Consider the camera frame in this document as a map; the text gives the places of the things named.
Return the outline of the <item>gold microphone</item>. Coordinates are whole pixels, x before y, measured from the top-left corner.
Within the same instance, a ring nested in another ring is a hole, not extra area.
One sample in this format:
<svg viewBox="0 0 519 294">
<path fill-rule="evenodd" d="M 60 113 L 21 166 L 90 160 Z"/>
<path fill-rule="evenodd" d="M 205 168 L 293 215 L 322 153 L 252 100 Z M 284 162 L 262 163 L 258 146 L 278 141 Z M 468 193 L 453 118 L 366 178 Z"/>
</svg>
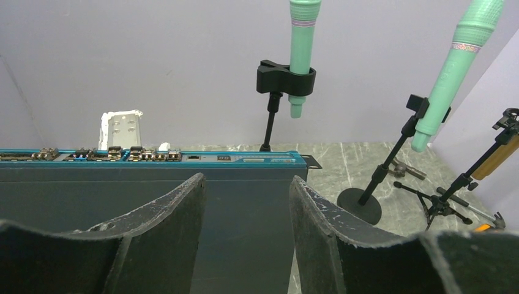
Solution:
<svg viewBox="0 0 519 294">
<path fill-rule="evenodd" d="M 506 145 L 500 146 L 485 162 L 472 174 L 476 180 L 483 180 L 492 174 L 505 160 L 518 149 L 518 135 L 515 135 Z"/>
</svg>

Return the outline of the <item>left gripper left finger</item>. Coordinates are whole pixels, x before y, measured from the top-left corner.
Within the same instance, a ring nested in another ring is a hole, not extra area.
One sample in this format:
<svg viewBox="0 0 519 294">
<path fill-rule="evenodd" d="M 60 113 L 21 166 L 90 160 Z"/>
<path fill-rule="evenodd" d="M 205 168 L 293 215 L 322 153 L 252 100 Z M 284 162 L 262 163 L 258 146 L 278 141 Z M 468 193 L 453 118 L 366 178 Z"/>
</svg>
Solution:
<svg viewBox="0 0 519 294">
<path fill-rule="evenodd" d="M 87 230 L 52 233 L 1 221 L 2 293 L 188 293 L 206 177 Z"/>
</svg>

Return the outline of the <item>black tripod shock-mount stand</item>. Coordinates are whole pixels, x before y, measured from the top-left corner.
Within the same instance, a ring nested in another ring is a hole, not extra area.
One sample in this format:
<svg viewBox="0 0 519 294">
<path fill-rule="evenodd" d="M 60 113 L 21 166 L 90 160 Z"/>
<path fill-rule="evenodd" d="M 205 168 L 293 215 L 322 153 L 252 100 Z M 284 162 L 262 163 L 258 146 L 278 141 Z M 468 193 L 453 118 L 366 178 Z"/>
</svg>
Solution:
<svg viewBox="0 0 519 294">
<path fill-rule="evenodd" d="M 426 229 L 429 229 L 431 224 L 433 223 L 435 217 L 437 216 L 450 216 L 454 215 L 453 212 L 450 212 L 450 210 L 447 207 L 447 210 L 444 210 L 444 204 L 445 202 L 450 202 L 453 200 L 449 200 L 450 196 L 456 195 L 456 193 L 462 189 L 467 188 L 467 190 L 472 191 L 474 190 L 478 185 L 480 180 L 476 180 L 472 177 L 472 174 L 485 162 L 486 159 L 488 159 L 500 146 L 508 144 L 510 140 L 515 136 L 518 135 L 518 108 L 508 108 L 504 110 L 502 114 L 502 118 L 498 120 L 493 128 L 495 130 L 501 129 L 502 132 L 496 136 L 494 144 L 464 173 L 460 174 L 450 185 L 448 189 L 446 189 L 446 193 L 441 195 L 427 195 L 419 190 L 415 190 L 411 187 L 408 187 L 404 184 L 402 184 L 399 181 L 394 182 L 394 187 L 397 189 L 403 189 L 406 190 L 412 194 L 417 195 L 421 205 L 422 209 L 424 211 L 426 220 L 427 220 L 427 227 Z M 455 210 L 457 212 L 456 214 L 458 216 L 463 216 L 461 213 Z"/>
</svg>

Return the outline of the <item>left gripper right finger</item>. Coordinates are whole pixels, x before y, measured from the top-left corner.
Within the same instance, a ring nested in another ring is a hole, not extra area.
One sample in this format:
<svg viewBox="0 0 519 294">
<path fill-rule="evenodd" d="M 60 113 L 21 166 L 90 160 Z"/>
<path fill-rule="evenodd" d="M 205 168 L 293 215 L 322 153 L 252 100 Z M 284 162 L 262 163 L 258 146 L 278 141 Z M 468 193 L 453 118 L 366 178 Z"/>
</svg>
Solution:
<svg viewBox="0 0 519 294">
<path fill-rule="evenodd" d="M 295 176 L 289 208 L 302 293 L 517 293 L 518 233 L 400 236 L 320 196 Z"/>
</svg>

